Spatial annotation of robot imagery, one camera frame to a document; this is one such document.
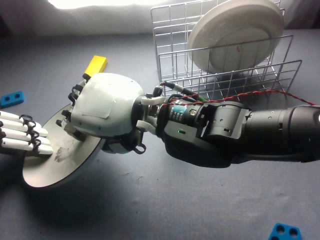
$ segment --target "dish rack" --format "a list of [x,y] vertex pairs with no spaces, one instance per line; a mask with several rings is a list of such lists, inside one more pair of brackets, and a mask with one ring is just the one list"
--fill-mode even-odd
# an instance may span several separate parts
[[[252,91],[277,89],[288,92],[301,66],[302,60],[286,61],[292,35],[263,39],[236,44],[188,49],[188,38],[196,23],[212,8],[225,1],[200,0],[178,4],[153,7],[151,21],[156,55],[156,66],[160,82],[167,81],[183,86],[208,100],[220,100],[225,97]],[[275,2],[280,7],[281,0]],[[254,67],[238,69],[231,72],[210,73],[199,69],[193,62],[195,51],[208,51],[221,48],[227,61],[228,48],[237,45],[244,51],[246,46],[253,45],[256,56],[259,45],[269,41],[270,46],[277,44],[272,53]],[[176,94],[175,90],[165,88],[164,96]]]

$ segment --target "gray table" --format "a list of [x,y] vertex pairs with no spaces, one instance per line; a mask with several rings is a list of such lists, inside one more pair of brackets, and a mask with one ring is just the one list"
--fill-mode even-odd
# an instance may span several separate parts
[[[291,93],[320,103],[320,30],[292,30],[288,60],[303,64]],[[0,95],[22,90],[26,101],[8,108],[45,123],[69,103],[67,95],[93,55],[107,72],[157,84],[150,35],[16,38],[0,45]],[[284,108],[299,101],[271,96],[253,107]],[[146,134],[147,151],[101,152],[65,185],[37,191],[21,179],[22,162],[0,155],[0,239],[265,240],[277,222],[320,236],[320,161],[250,161],[226,169],[193,166],[170,157]]]

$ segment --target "yellow block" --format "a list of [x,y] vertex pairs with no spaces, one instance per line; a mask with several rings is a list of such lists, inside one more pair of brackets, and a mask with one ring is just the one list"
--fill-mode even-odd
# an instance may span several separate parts
[[106,57],[93,56],[82,77],[85,80],[89,80],[94,74],[102,73],[105,70],[107,63],[108,59]]

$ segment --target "blue block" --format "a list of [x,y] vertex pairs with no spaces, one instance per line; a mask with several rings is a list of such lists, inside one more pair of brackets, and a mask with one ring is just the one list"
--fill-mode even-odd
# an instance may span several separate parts
[[298,227],[276,223],[268,240],[302,240],[302,236]]
[[21,104],[25,101],[25,95],[22,91],[7,94],[0,99],[0,108],[4,109],[10,106]]

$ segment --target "white plate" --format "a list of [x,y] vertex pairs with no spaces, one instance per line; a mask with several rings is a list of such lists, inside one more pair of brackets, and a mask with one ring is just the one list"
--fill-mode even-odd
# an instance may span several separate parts
[[[283,29],[282,12],[270,0],[229,0],[208,11],[197,22],[189,36],[188,49],[276,38],[282,35]],[[228,46],[227,50],[225,47],[196,50],[192,51],[193,61],[198,68],[210,73],[247,69],[261,63],[278,42],[266,40]]]
[[63,184],[75,177],[84,165],[95,159],[105,140],[87,136],[85,141],[78,141],[68,135],[56,120],[61,120],[61,112],[69,110],[70,105],[57,112],[43,126],[48,131],[47,138],[51,142],[51,156],[25,157],[23,163],[23,179],[33,188],[51,188]]

